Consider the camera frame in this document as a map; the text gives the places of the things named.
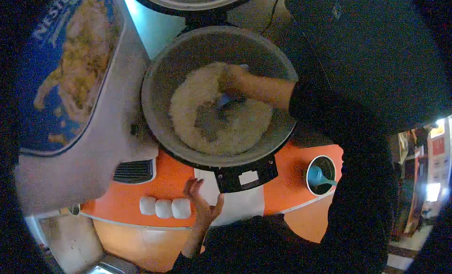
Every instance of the vent grille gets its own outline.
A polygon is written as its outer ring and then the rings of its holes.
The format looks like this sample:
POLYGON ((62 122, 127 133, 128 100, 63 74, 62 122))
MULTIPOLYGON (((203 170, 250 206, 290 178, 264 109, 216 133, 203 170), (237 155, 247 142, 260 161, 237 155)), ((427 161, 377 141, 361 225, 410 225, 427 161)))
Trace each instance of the vent grille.
POLYGON ((138 184, 149 181, 153 176, 152 160, 121 163, 116 167, 114 181, 138 184))

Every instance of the cylindrical container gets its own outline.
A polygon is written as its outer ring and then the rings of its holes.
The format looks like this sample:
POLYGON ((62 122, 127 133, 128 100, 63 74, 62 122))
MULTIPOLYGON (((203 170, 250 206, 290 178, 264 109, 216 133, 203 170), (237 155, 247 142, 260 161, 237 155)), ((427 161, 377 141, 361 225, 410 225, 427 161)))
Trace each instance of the cylindrical container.
POLYGON ((333 160, 331 158, 329 158, 326 155, 319 155, 316 156, 308 165, 304 175, 305 175, 305 179, 304 181, 306 182, 306 186, 309 190, 309 192, 311 192, 313 195, 315 196, 321 196, 324 195, 325 193, 328 193, 331 191, 331 189, 333 188, 333 186, 331 184, 321 184, 321 185, 310 185, 308 183, 308 172, 309 169, 311 168, 311 166, 317 166, 322 170, 322 174, 325 176, 325 178, 327 178, 328 180, 333 180, 336 181, 336 166, 335 163, 333 162, 333 160))

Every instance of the black clothing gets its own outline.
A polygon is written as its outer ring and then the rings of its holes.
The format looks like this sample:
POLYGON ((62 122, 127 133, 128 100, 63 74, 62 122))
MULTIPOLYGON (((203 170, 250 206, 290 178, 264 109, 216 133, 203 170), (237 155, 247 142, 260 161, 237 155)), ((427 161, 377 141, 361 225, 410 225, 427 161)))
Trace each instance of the black clothing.
POLYGON ((344 151, 342 178, 321 243, 295 239, 280 224, 257 217, 220 228, 222 237, 196 258, 180 254, 172 273, 383 271, 397 199, 387 129, 366 108, 313 83, 295 86, 290 113, 344 151))

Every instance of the label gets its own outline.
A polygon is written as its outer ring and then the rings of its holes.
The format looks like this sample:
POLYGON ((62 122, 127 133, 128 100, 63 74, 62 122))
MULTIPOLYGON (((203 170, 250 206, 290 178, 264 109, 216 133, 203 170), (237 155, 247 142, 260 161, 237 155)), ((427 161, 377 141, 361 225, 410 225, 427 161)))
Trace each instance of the label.
POLYGON ((51 156, 89 124, 121 32, 112 0, 53 0, 24 48, 16 83, 21 153, 51 156))

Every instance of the blue ladle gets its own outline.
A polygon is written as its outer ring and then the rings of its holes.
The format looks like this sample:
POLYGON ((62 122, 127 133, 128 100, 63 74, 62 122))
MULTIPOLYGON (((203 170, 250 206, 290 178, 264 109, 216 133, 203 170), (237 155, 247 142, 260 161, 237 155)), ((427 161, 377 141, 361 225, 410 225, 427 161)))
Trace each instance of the blue ladle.
POLYGON ((320 167, 312 165, 308 171, 308 183, 311 186, 319 186, 322 184, 330 184, 336 186, 337 183, 332 180, 328 180, 322 173, 320 167))

